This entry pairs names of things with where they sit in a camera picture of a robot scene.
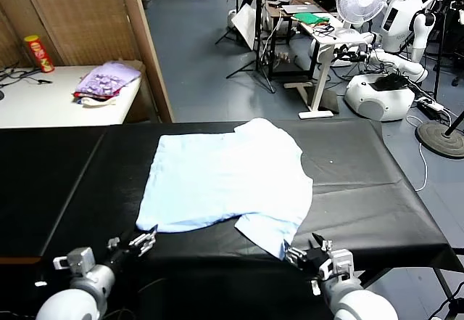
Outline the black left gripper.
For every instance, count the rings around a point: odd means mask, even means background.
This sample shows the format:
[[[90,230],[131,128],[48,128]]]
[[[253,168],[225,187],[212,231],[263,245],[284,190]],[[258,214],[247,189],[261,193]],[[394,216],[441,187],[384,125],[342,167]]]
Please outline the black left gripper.
[[[110,268],[113,273],[119,273],[127,263],[141,257],[153,248],[156,242],[156,234],[157,225],[148,231],[140,233],[128,245],[119,245],[119,237],[110,238],[107,242],[108,252],[104,259],[104,265]]]

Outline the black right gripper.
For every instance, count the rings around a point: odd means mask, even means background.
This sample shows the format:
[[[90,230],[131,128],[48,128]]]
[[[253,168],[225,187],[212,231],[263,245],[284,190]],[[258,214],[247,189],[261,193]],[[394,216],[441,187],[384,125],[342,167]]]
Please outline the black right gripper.
[[[291,265],[311,276],[328,279],[332,275],[332,260],[328,252],[332,251],[333,241],[316,233],[312,233],[312,238],[315,244],[310,244],[310,250],[289,246],[286,248],[284,258]]]

